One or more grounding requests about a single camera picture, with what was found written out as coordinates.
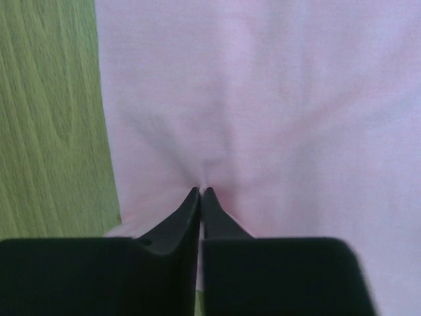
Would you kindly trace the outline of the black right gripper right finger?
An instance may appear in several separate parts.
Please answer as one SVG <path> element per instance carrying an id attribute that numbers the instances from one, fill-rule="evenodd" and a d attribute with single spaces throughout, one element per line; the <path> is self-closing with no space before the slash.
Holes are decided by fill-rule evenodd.
<path id="1" fill-rule="evenodd" d="M 254 238 L 201 201 L 207 315 L 375 315 L 358 259 L 336 238 Z"/>

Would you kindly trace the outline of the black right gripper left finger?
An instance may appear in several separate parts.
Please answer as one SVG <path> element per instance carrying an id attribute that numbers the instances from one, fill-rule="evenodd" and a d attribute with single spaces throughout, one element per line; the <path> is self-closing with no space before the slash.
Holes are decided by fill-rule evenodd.
<path id="1" fill-rule="evenodd" d="M 2 315 L 193 315 L 200 195 L 139 238 L 1 242 Z"/>

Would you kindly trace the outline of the pink t shirt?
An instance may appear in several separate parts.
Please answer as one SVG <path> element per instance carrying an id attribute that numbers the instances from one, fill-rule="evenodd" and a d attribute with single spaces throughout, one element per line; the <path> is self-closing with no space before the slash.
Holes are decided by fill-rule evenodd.
<path id="1" fill-rule="evenodd" d="M 420 314 L 419 1 L 96 1 L 121 224 L 194 186 L 249 234 L 333 236 Z"/>

